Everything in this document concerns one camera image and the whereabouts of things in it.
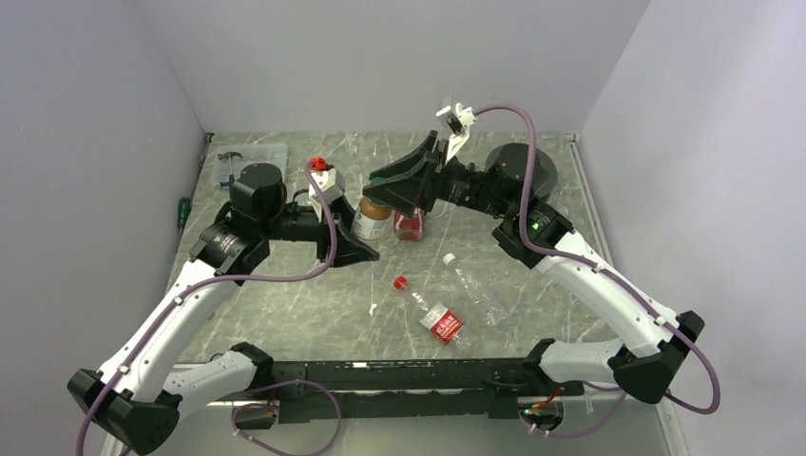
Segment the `ribbed coffee latte bottle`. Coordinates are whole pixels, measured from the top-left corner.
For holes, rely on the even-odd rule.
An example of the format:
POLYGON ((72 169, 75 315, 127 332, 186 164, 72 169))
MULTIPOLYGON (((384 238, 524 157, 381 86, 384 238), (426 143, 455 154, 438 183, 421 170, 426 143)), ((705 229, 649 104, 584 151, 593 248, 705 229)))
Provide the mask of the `ribbed coffee latte bottle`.
POLYGON ((379 199, 363 196, 355 209, 352 234, 365 241, 383 238, 390 225, 392 211, 389 205, 379 199))

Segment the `gold red tea bottle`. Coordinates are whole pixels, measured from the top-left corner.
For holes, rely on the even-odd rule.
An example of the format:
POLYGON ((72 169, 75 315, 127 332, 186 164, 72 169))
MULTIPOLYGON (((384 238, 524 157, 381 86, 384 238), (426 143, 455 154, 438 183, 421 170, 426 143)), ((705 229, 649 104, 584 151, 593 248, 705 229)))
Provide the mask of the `gold red tea bottle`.
POLYGON ((397 239, 420 241, 424 235, 424 214, 416 208, 411 216, 396 212, 393 218, 393 231, 397 239))

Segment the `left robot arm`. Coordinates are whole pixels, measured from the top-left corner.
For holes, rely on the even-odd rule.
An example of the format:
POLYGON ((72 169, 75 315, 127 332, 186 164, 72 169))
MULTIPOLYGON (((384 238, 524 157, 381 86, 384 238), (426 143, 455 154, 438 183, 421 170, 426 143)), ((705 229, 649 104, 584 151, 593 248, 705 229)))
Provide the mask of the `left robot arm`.
POLYGON ((287 198, 281 170, 270 163, 246 166, 228 184, 229 198, 199 236, 163 300, 133 336, 96 370, 80 369, 67 388, 84 413, 75 451, 82 454, 91 425, 126 451, 146 455, 160 447, 192 412, 233 393, 251 399, 278 386, 273 358, 242 342, 192 370, 174 366, 207 318, 270 254, 274 240, 313 242, 318 267, 375 261, 378 253, 351 234, 354 209, 343 175, 322 158, 304 166, 308 203, 287 198))

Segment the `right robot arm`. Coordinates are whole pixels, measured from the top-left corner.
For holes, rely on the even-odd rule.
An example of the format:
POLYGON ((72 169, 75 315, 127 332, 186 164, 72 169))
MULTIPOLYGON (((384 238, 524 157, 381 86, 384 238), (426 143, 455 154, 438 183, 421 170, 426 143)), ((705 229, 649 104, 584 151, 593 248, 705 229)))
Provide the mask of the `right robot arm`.
POLYGON ((677 313, 636 290, 546 201, 557 181, 551 159, 536 153, 535 177, 526 210, 518 206, 528 171, 528 145, 494 148, 483 168, 463 164, 432 131, 407 156, 370 175, 362 194, 412 216, 443 200, 499 219, 492 231, 510 257, 564 286, 616 334, 599 343, 536 344, 524 360, 529 390, 546 394, 559 383, 617 385, 646 404, 657 404, 704 328, 692 311, 677 313))

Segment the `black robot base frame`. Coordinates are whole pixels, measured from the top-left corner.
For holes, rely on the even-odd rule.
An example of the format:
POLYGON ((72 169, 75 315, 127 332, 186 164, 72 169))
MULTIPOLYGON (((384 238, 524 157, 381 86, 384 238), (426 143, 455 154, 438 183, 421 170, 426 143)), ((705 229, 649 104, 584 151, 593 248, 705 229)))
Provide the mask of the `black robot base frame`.
POLYGON ((277 361, 235 399, 270 400, 282 424, 345 419, 483 415, 516 419, 525 407, 582 395, 522 359, 277 361))

